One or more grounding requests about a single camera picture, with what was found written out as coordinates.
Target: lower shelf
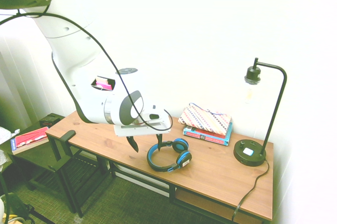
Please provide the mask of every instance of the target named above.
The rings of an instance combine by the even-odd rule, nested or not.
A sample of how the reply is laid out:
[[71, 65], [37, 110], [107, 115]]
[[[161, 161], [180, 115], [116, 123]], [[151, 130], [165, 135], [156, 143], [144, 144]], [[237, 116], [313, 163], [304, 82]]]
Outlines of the lower shelf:
[[[64, 166], [64, 170], [80, 206], [106, 177], [105, 174], [100, 172], [94, 161], [90, 162], [79, 158], [71, 158]], [[55, 197], [61, 199], [64, 197], [53, 171], [44, 170], [29, 182], [36, 188], [48, 192]]]
[[[177, 188], [177, 190], [175, 191], [175, 198], [179, 200], [181, 203], [186, 203], [187, 205], [193, 206], [195, 210], [200, 209], [201, 211], [210, 212], [227, 220], [231, 220], [234, 213], [234, 210], [232, 208], [223, 206], [211, 200], [207, 200], [205, 198], [202, 198], [198, 195], [195, 195], [193, 193], [187, 192], [179, 188]], [[255, 219], [241, 212], [238, 212], [236, 214], [234, 220], [239, 224], [263, 223], [262, 220]]]

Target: book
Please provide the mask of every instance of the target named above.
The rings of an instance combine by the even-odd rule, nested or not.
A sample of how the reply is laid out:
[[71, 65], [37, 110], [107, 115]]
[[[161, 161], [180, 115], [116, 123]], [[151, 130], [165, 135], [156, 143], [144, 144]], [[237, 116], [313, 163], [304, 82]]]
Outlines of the book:
[[184, 133], [185, 136], [190, 136], [190, 137], [193, 137], [193, 138], [197, 138], [197, 139], [210, 141], [210, 142], [214, 142], [214, 143], [218, 143], [218, 144], [221, 144], [221, 145], [228, 146], [232, 130], [233, 130], [233, 123], [230, 122], [226, 135], [212, 133], [212, 132], [202, 130], [202, 129], [199, 129], [199, 128], [194, 128], [194, 127], [189, 126], [189, 125], [184, 127], [183, 133]]
[[226, 135], [232, 117], [221, 112], [205, 110], [190, 103], [179, 117], [179, 123], [212, 133]]
[[48, 137], [46, 134], [47, 129], [48, 127], [45, 126], [43, 128], [34, 130], [29, 133], [21, 134], [11, 139], [12, 153], [19, 154], [23, 151], [48, 142]]

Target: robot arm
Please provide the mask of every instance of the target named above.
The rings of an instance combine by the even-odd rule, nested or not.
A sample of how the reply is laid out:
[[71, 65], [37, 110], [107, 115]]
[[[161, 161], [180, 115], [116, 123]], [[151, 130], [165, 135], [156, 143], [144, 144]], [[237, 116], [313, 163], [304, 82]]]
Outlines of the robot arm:
[[75, 0], [0, 0], [0, 9], [26, 12], [10, 18], [34, 16], [83, 121], [113, 124], [116, 135], [127, 137], [136, 151], [136, 135], [156, 134], [160, 147], [161, 134], [172, 127], [169, 115], [143, 100], [137, 69], [117, 69], [91, 34], [98, 32], [92, 17]]

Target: desk lamp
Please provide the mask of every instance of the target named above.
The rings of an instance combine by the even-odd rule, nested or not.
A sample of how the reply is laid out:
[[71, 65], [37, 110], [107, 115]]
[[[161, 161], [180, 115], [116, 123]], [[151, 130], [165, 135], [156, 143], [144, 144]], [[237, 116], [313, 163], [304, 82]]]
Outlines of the desk lamp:
[[258, 62], [258, 58], [255, 58], [254, 65], [248, 68], [247, 75], [244, 77], [245, 81], [248, 84], [256, 85], [261, 80], [260, 79], [261, 70], [257, 67], [257, 65], [271, 67], [272, 69], [280, 70], [283, 74], [283, 83], [281, 86], [279, 97], [276, 102], [276, 106], [274, 109], [272, 119], [269, 124], [267, 134], [263, 142], [263, 146], [257, 143], [256, 141], [252, 141], [252, 140], [241, 140], [241, 141], [238, 141], [234, 146], [235, 158], [242, 164], [247, 165], [247, 166], [253, 166], [253, 167], [263, 164], [265, 160], [265, 157], [266, 157], [265, 146], [267, 145], [268, 138], [269, 138], [269, 135], [272, 130], [272, 126], [273, 126], [273, 123], [276, 117], [277, 109], [279, 108], [281, 97], [282, 97], [284, 87], [286, 84], [286, 72], [284, 71], [284, 69], [282, 69], [279, 66], [272, 65], [272, 64]]

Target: blue headphones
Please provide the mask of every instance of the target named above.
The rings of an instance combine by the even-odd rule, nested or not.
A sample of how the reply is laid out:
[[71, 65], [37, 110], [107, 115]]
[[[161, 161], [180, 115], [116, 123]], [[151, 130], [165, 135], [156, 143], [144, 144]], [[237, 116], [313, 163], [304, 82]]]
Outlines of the blue headphones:
[[153, 152], [158, 149], [158, 144], [156, 144], [152, 146], [147, 153], [147, 162], [153, 170], [160, 171], [160, 172], [165, 172], [165, 171], [170, 172], [170, 171], [185, 167], [192, 160], [192, 155], [188, 151], [189, 144], [184, 139], [178, 138], [178, 139], [175, 139], [173, 142], [165, 141], [161, 144], [161, 147], [169, 147], [169, 146], [172, 146], [176, 152], [180, 153], [177, 158], [176, 163], [170, 166], [165, 166], [165, 167], [160, 167], [160, 166], [155, 165], [151, 161], [151, 156]]

